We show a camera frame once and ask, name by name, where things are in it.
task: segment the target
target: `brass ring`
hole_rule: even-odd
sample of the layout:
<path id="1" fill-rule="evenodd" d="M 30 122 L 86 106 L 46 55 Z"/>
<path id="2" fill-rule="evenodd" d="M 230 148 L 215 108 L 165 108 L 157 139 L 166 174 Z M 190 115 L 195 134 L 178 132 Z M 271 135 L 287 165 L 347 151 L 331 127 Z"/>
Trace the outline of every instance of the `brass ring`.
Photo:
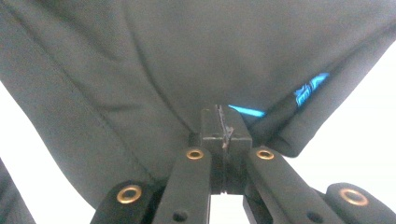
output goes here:
<path id="1" fill-rule="evenodd" d="M 134 196 L 125 197 L 125 193 L 127 191 L 134 191 Z M 120 190 L 119 194 L 117 194 L 117 201 L 119 203 L 134 203 L 142 196 L 142 189 L 137 185 L 129 185 L 122 190 Z"/>
<path id="2" fill-rule="evenodd" d="M 192 149 L 187 152 L 187 158 L 190 160 L 200 160 L 204 156 L 204 152 L 200 149 Z"/>
<path id="3" fill-rule="evenodd" d="M 354 189 L 340 189 L 339 193 L 340 193 L 340 196 L 348 203 L 352 203 L 357 206 L 365 206 L 365 205 L 369 204 L 369 200 L 364 195 L 362 195 L 360 192 L 358 192 Z M 349 198 L 347 196 L 348 193 L 357 196 L 359 198 L 359 200 L 354 200 L 354 199 Z"/>
<path id="4" fill-rule="evenodd" d="M 273 159 L 275 157 L 274 153 L 272 153 L 272 152 L 270 152 L 268 150 L 264 150 L 264 149 L 258 150 L 256 155 L 260 159 L 267 160 L 267 161 L 269 161 L 269 160 L 271 160 L 271 159 Z"/>

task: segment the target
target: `white background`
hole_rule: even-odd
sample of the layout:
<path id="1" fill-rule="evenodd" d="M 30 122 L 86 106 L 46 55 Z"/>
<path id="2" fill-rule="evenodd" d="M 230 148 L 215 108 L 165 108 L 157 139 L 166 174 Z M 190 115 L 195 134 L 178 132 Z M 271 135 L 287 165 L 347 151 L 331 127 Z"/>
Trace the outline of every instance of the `white background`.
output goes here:
<path id="1" fill-rule="evenodd" d="M 395 81 L 393 44 L 302 154 L 288 159 L 308 185 L 326 192 L 330 184 L 348 182 L 368 190 L 396 211 Z M 1 83 L 0 136 L 0 157 L 37 224 L 90 222 L 93 208 L 63 176 Z M 210 223 L 248 223 L 242 198 L 213 196 Z"/>

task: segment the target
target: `round hole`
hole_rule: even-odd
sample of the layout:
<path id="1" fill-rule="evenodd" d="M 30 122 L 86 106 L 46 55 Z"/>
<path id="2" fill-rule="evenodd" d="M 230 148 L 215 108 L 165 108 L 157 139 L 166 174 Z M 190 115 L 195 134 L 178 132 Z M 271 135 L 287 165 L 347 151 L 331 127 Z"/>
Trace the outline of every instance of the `round hole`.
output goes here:
<path id="1" fill-rule="evenodd" d="M 340 189 L 339 193 L 341 198 L 348 203 L 357 206 L 365 206 L 369 203 L 369 200 L 364 195 L 354 189 Z"/>
<path id="2" fill-rule="evenodd" d="M 308 212 L 306 216 L 309 218 L 309 220 L 315 222 L 315 223 L 323 223 L 323 217 L 319 215 L 318 213 L 314 212 Z"/>
<path id="3" fill-rule="evenodd" d="M 142 189 L 137 185 L 126 186 L 117 194 L 119 203 L 134 203 L 142 196 Z"/>
<path id="4" fill-rule="evenodd" d="M 187 152 L 187 158 L 190 160 L 199 160 L 204 156 L 204 152 L 199 149 L 193 149 Z"/>
<path id="5" fill-rule="evenodd" d="M 176 211 L 173 215 L 173 220 L 176 222 L 184 222 L 188 217 L 187 212 Z"/>
<path id="6" fill-rule="evenodd" d="M 259 151 L 257 151 L 257 156 L 260 159 L 269 161 L 269 160 L 273 159 L 275 155 L 274 155 L 274 153 L 272 153 L 268 150 L 259 150 Z"/>

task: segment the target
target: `brass screw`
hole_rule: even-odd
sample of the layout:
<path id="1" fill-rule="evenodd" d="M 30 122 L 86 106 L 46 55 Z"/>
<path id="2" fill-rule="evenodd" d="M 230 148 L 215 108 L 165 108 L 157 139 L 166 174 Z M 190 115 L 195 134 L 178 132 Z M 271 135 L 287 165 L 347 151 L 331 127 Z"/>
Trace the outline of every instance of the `brass screw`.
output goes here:
<path id="1" fill-rule="evenodd" d="M 204 152 L 200 149 L 192 149 L 187 152 L 187 158 L 196 161 L 204 157 Z"/>
<path id="2" fill-rule="evenodd" d="M 257 153 L 256 153 L 256 155 L 257 155 L 260 159 L 262 159 L 262 160 L 267 160 L 267 161 L 269 161 L 269 160 L 271 160 L 271 159 L 273 159 L 273 158 L 275 157 L 274 153 L 272 153 L 272 152 L 269 151 L 269 150 L 265 150 L 265 149 L 258 150 Z"/>
<path id="3" fill-rule="evenodd" d="M 128 191 L 134 191 L 134 196 L 126 197 L 125 193 Z M 120 190 L 119 194 L 117 194 L 117 201 L 119 203 L 134 203 L 142 196 L 142 189 L 137 185 L 129 185 Z"/>
<path id="4" fill-rule="evenodd" d="M 340 189 L 339 194 L 340 194 L 341 198 L 343 198 L 348 203 L 351 203 L 351 204 L 354 204 L 357 206 L 365 206 L 365 205 L 369 204 L 369 200 L 364 195 L 362 195 L 360 192 L 358 192 L 354 189 Z M 353 194 L 358 199 L 351 199 L 347 196 L 348 194 Z"/>

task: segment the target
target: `blue marking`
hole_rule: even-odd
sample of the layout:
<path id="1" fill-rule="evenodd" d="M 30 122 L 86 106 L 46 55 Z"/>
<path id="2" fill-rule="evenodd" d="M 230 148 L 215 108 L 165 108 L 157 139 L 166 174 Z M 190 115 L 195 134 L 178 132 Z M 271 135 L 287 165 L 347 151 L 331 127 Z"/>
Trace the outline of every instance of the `blue marking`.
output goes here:
<path id="1" fill-rule="evenodd" d="M 241 114 L 247 114 L 247 115 L 258 117 L 258 118 L 262 118 L 265 116 L 265 112 L 260 111 L 260 110 L 248 109 L 248 108 L 244 108 L 244 107 L 240 107 L 240 106 L 236 106 L 236 105 L 228 105 L 228 106 L 231 108 L 234 108 L 236 111 L 238 111 Z"/>
<path id="2" fill-rule="evenodd" d="M 329 77 L 329 73 L 320 73 L 316 77 L 312 78 L 309 81 L 309 84 L 304 84 L 299 90 L 294 92 L 296 96 L 297 106 L 302 106 L 305 101 L 311 96 L 312 92 L 314 92 L 323 82 Z"/>

